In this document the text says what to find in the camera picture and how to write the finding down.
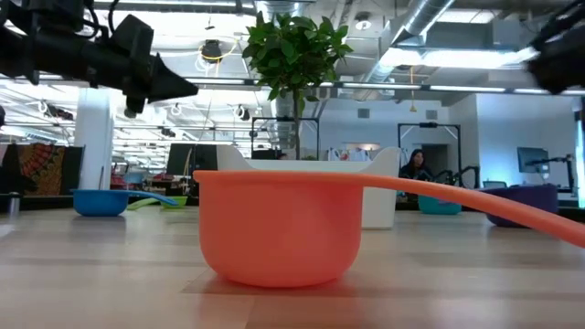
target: orange bowl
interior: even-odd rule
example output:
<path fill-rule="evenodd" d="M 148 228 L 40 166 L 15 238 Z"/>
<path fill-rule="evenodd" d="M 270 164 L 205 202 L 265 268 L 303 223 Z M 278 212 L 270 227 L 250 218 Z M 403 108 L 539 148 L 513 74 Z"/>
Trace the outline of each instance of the orange bowl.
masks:
<path fill-rule="evenodd" d="M 261 287 L 301 287 L 339 278 L 354 262 L 362 186 L 201 174 L 201 249 L 219 275 Z"/>

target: table surface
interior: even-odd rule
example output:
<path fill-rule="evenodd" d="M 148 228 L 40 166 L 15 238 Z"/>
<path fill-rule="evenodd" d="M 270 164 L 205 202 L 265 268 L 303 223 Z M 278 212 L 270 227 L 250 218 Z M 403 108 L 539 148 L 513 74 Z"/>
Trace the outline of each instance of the table surface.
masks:
<path fill-rule="evenodd" d="M 585 328 L 583 250 L 480 213 L 396 217 L 341 280 L 297 290 L 216 277 L 196 207 L 0 217 L 0 328 Z"/>

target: orange handle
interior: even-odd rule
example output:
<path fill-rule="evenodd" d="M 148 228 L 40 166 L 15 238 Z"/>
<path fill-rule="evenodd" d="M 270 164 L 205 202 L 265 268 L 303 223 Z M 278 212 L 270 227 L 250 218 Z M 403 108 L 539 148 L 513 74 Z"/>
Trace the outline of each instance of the orange handle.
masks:
<path fill-rule="evenodd" d="M 206 182 L 225 184 L 226 188 L 229 188 L 230 183 L 269 183 L 286 186 L 306 181 L 400 190 L 471 207 L 585 248 L 585 225 L 500 196 L 455 186 L 380 175 L 261 170 L 197 171 L 194 178 L 203 184 Z"/>

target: potted plant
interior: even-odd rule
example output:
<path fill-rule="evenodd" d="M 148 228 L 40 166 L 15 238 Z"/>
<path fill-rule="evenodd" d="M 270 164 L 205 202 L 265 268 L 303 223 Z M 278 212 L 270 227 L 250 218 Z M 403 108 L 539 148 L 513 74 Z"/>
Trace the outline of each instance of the potted plant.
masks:
<path fill-rule="evenodd" d="M 353 51 L 343 43 L 347 26 L 335 30 L 327 17 L 317 25 L 308 17 L 288 14 L 264 22 L 259 12 L 256 26 L 248 27 L 248 31 L 248 46 L 242 57 L 251 58 L 250 67 L 260 73 L 258 85 L 272 88 L 269 101 L 292 93 L 296 160 L 300 160 L 299 118 L 304 110 L 303 91 L 337 78 L 335 63 Z M 306 99 L 319 101 L 315 96 L 306 96 Z"/>

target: teal bowl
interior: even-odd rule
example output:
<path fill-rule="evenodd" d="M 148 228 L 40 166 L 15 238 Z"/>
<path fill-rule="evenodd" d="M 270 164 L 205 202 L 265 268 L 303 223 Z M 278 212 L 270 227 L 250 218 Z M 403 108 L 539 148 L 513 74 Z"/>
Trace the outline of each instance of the teal bowl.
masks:
<path fill-rule="evenodd" d="M 457 215 L 461 212 L 461 205 L 446 202 L 434 197 L 419 196 L 420 212 L 427 215 Z"/>

